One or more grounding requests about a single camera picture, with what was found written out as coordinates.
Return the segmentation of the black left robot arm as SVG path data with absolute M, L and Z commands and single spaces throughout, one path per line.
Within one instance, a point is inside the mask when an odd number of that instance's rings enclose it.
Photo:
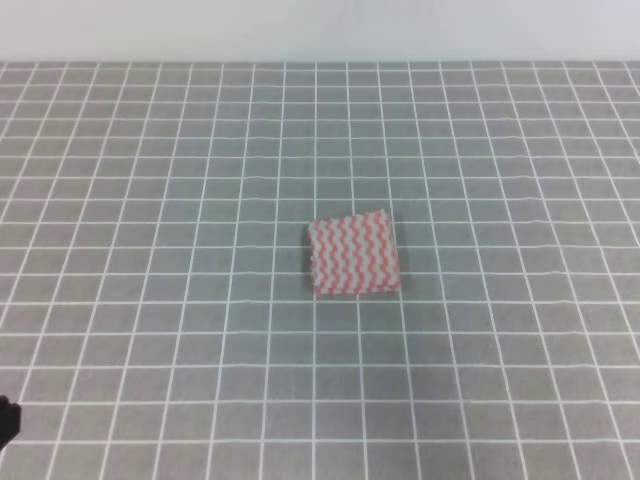
M 3 450 L 21 430 L 22 408 L 7 396 L 0 396 L 0 450 Z

